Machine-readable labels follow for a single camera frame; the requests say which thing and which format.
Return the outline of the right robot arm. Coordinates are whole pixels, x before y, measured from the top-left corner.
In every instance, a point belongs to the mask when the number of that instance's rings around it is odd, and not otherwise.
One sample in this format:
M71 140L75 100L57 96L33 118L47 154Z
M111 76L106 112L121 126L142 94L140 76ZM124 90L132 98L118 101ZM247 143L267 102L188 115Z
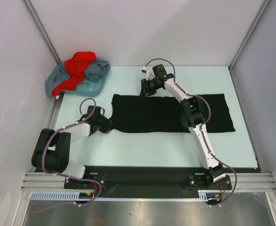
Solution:
M142 73L145 78L141 80L140 97L149 97L156 94L158 89L164 89L180 103L181 123L192 134L203 156L206 169L204 183L208 188L215 189L226 177L226 173L223 164L215 155L207 134L206 123L211 118L208 102L181 87L175 75L167 73L163 65L156 65L152 69L144 66Z

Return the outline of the black t shirt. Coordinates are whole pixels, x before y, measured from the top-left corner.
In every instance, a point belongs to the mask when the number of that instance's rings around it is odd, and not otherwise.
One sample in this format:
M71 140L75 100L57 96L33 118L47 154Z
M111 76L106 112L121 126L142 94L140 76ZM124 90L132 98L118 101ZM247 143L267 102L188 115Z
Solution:
M224 94L202 95L211 108L208 133L235 132ZM112 98L114 129L124 133L188 133L180 120L180 104L174 97L117 95Z

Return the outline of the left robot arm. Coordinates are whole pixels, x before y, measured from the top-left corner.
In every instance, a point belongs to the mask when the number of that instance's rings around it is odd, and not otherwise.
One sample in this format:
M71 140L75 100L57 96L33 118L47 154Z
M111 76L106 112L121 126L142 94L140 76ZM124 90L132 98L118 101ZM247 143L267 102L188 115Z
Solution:
M71 144L93 135L96 132L107 134L113 125L104 116L100 106L89 106L87 113L74 124L58 130L43 129L39 135L32 155L32 166L45 173L57 173L75 178L75 183L86 188L91 183L91 176L86 167L70 159Z

